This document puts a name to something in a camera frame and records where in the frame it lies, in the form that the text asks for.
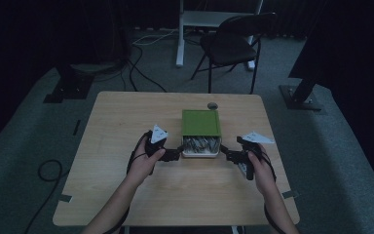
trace black chair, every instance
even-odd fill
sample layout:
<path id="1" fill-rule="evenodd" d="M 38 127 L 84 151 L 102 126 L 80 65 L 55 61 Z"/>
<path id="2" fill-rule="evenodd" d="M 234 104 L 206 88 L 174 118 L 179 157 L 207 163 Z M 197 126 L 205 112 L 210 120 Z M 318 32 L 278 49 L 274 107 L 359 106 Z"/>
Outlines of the black chair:
<path id="1" fill-rule="evenodd" d="M 215 33 L 204 35 L 200 39 L 205 54 L 194 71 L 193 80 L 197 72 L 208 70 L 208 93 L 211 93 L 211 69 L 232 65 L 232 71 L 237 64 L 254 60 L 253 80 L 250 93 L 253 94 L 256 80 L 257 66 L 260 56 L 260 38 L 273 31 L 277 15 L 265 13 L 251 16 L 238 16 L 224 20 Z M 253 36 L 249 44 L 247 38 Z M 200 69 L 205 58 L 208 57 L 207 69 Z"/>

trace green box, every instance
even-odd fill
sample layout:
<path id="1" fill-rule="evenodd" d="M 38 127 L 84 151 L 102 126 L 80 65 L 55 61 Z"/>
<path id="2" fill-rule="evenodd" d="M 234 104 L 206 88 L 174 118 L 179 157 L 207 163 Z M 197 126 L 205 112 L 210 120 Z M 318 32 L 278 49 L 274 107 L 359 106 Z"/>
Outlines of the green box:
<path id="1" fill-rule="evenodd" d="M 215 157 L 221 143 L 217 110 L 183 110 L 182 135 L 185 157 Z"/>

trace gray carpet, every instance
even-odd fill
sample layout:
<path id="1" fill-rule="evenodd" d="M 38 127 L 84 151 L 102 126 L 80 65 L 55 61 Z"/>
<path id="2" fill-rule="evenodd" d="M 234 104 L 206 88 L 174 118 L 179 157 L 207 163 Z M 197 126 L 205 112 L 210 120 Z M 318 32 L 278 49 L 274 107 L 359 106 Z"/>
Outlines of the gray carpet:
<path id="1" fill-rule="evenodd" d="M 145 33 L 137 32 L 135 36 Z M 199 40 L 198 36 L 189 38 Z M 331 93 L 323 87 L 314 88 L 324 109 L 321 112 L 289 110 L 281 97 L 279 85 L 300 82 L 287 75 L 303 45 L 303 41 L 293 39 L 264 38 L 255 88 L 264 100 L 290 185 L 299 194 L 295 199 L 301 216 L 297 226 L 302 233 L 374 233 L 374 174 Z M 202 55 L 199 46 L 186 44 L 181 68 L 175 67 L 176 39 L 140 47 L 143 52 L 137 67 L 168 92 L 206 93 L 205 72 L 190 80 Z M 139 55 L 140 51 L 133 49 L 131 60 L 135 62 Z M 102 66 L 76 67 L 92 71 Z M 247 94 L 251 72 L 243 65 L 231 73 L 226 70 L 214 71 L 213 92 Z M 0 233 L 25 231 L 54 185 L 39 178 L 40 164 L 57 159 L 64 171 L 71 167 L 96 95 L 101 91 L 132 91 L 129 72 L 126 68 L 122 75 L 98 75 L 87 99 L 66 99 L 60 104 L 43 103 L 58 80 L 54 69 L 36 83 L 0 134 Z M 161 92 L 138 73 L 132 76 L 139 91 Z M 74 135 L 78 120 L 81 125 Z M 50 165 L 43 171 L 45 176 L 54 177 L 57 167 Z M 29 233 L 82 230 L 53 225 L 52 216 L 65 180 L 61 180 Z M 247 233 L 268 233 L 268 227 L 250 226 Z"/>

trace desk leg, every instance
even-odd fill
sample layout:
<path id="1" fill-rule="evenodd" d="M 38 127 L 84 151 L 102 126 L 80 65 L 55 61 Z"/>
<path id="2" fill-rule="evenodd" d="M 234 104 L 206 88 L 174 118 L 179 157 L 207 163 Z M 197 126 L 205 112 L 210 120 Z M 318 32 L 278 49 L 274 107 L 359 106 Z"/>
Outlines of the desk leg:
<path id="1" fill-rule="evenodd" d="M 178 26 L 178 48 L 177 48 L 177 61 L 175 65 L 177 67 L 183 66 L 184 59 L 184 0 L 180 0 L 180 17 L 179 17 L 179 26 Z"/>

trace black cable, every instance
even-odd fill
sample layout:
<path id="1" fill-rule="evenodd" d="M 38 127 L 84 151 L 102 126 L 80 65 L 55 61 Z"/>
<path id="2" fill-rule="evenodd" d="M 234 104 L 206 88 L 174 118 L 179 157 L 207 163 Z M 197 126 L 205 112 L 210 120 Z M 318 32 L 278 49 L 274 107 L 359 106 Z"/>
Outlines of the black cable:
<path id="1" fill-rule="evenodd" d="M 192 40 L 192 39 L 184 38 L 184 41 L 187 42 L 187 43 L 190 44 L 190 45 L 200 46 L 200 42 L 195 41 L 195 40 Z"/>
<path id="2" fill-rule="evenodd" d="M 136 145 L 135 145 L 135 149 L 134 149 L 134 150 L 132 151 L 132 153 L 131 153 L 129 163 L 127 164 L 127 174 L 128 174 L 129 171 L 130 171 L 130 168 L 131 168 L 132 162 L 133 162 L 136 158 L 138 158 L 139 156 L 142 156 L 142 155 L 147 154 L 147 153 L 143 153 L 143 154 L 140 154 L 140 155 L 135 156 L 135 150 L 139 147 L 139 145 L 141 144 L 142 140 L 143 140 L 145 137 L 147 137 L 147 133 L 145 133 L 145 134 L 143 134 L 143 135 L 141 136 L 141 138 L 138 140 L 138 142 L 137 142 Z"/>
<path id="3" fill-rule="evenodd" d="M 74 68 L 75 72 L 77 74 L 83 74 L 83 75 L 91 75 L 91 76 L 97 76 L 97 75 L 105 75 L 105 74 L 114 74 L 117 71 L 123 71 L 126 65 L 125 60 L 116 60 L 112 66 L 101 68 L 96 71 L 85 71 L 80 70 L 79 68 Z"/>
<path id="4" fill-rule="evenodd" d="M 142 73 L 142 72 L 141 72 L 141 71 L 136 67 L 136 65 L 138 64 L 138 62 L 141 60 L 141 57 L 142 57 L 142 49 L 139 48 L 139 47 L 137 47 L 137 46 L 135 46 L 135 45 L 133 45 L 133 46 L 136 47 L 136 48 L 140 51 L 140 55 L 139 55 L 138 59 L 135 61 L 135 63 L 132 63 L 130 60 L 128 60 L 128 63 L 131 65 L 131 70 L 130 70 L 130 82 L 131 82 L 132 87 L 134 88 L 134 90 L 135 90 L 136 92 L 138 92 L 138 89 L 136 88 L 136 86 L 135 86 L 135 84 L 134 84 L 134 82 L 133 82 L 133 80 L 132 80 L 132 71 L 135 69 L 135 70 L 137 70 L 138 73 L 139 73 L 140 75 L 142 75 L 145 79 L 147 79 L 147 80 L 150 81 L 151 83 L 157 85 L 158 87 L 160 87 L 160 89 L 162 89 L 162 90 L 166 93 L 167 91 L 166 91 L 165 88 L 163 88 L 163 86 L 161 86 L 159 83 L 155 82 L 154 80 L 148 78 L 146 75 L 144 75 L 144 73 Z"/>
<path id="5" fill-rule="evenodd" d="M 48 163 L 56 163 L 58 165 L 58 173 L 57 173 L 57 177 L 54 177 L 54 178 L 46 178 L 42 175 L 42 168 L 48 164 Z M 56 191 L 56 188 L 57 186 L 59 185 L 59 182 L 60 180 L 69 174 L 69 170 L 66 171 L 64 174 L 62 173 L 62 164 L 58 161 L 58 160 L 55 160 L 55 159 L 51 159 L 51 160 L 47 160 L 45 161 L 44 163 L 42 163 L 40 166 L 39 166 L 39 169 L 38 169 L 38 176 L 39 178 L 41 178 L 42 180 L 46 181 L 46 182 L 55 182 L 54 186 L 53 186 L 53 189 L 51 191 L 51 193 L 48 195 L 47 199 L 45 199 L 44 203 L 41 205 L 41 207 L 38 209 L 38 211 L 35 213 L 35 215 L 33 216 L 33 218 L 31 218 L 31 220 L 29 221 L 28 223 L 28 226 L 26 227 L 26 230 L 24 231 L 24 234 L 28 233 L 29 229 L 31 228 L 32 226 L 32 223 L 33 221 L 35 220 L 35 218 L 38 216 L 38 214 L 41 212 L 41 210 L 45 207 L 45 205 L 47 205 L 48 201 L 50 200 L 50 198 L 53 196 L 54 192 Z"/>
<path id="6" fill-rule="evenodd" d="M 275 170 L 273 169 L 273 166 L 272 166 L 272 163 L 270 161 L 270 158 L 269 158 L 269 155 L 267 155 L 267 153 L 261 151 L 262 155 L 265 155 L 266 157 L 264 156 L 261 156 L 262 160 L 264 160 L 267 165 L 269 165 L 270 167 L 270 170 L 272 171 L 272 174 L 273 174 L 273 179 L 275 180 L 276 182 L 276 173 L 275 173 Z M 267 218 L 267 220 L 269 221 L 270 225 L 275 228 L 275 230 L 280 233 L 280 234 L 285 234 L 285 232 L 283 230 L 281 230 L 278 225 L 275 223 L 275 221 L 272 219 L 272 217 L 270 216 L 269 212 L 267 211 L 267 208 L 266 208 L 266 204 L 264 205 L 264 213 L 265 213 L 265 217 Z"/>
<path id="7" fill-rule="evenodd" d="M 124 78 L 123 78 L 123 72 L 126 70 L 126 68 L 128 67 L 129 65 L 127 64 L 127 62 L 124 64 L 124 66 L 121 68 L 120 72 L 117 73 L 117 74 L 113 74 L 115 73 L 116 71 L 112 72 L 111 74 L 113 74 L 111 77 L 108 77 L 108 78 L 103 78 L 103 79 L 94 79 L 93 81 L 94 82 L 104 82 L 104 81 L 108 81 L 108 80 L 111 80 L 111 79 L 114 79 L 115 77 L 117 76 L 121 76 L 122 80 L 123 80 L 123 83 L 124 83 L 124 88 L 126 88 L 126 82 L 124 81 Z"/>
<path id="8" fill-rule="evenodd" d="M 137 159 L 137 158 L 139 158 L 139 157 L 141 157 L 141 156 L 144 156 L 144 155 L 146 155 L 146 154 L 147 154 L 147 153 L 142 153 L 142 154 L 140 154 L 140 155 L 137 155 L 137 156 L 133 157 L 132 160 L 130 161 L 130 165 L 135 161 L 135 159 Z"/>
<path id="9" fill-rule="evenodd" d="M 122 71 L 120 72 L 120 76 L 121 76 L 121 80 L 123 81 L 124 91 L 126 91 L 126 90 L 127 90 L 127 84 L 126 84 L 126 80 L 124 79 L 123 73 L 124 73 L 124 70 L 122 70 Z"/>
<path id="10" fill-rule="evenodd" d="M 115 226 L 113 228 L 109 229 L 108 231 L 106 231 L 102 234 L 112 234 L 115 231 L 117 231 L 118 228 L 120 228 L 123 225 L 124 221 L 126 221 L 127 216 L 129 215 L 129 212 L 130 212 L 130 207 L 127 209 L 126 213 L 121 217 L 120 221 L 118 221 L 118 223 L 115 224 Z"/>

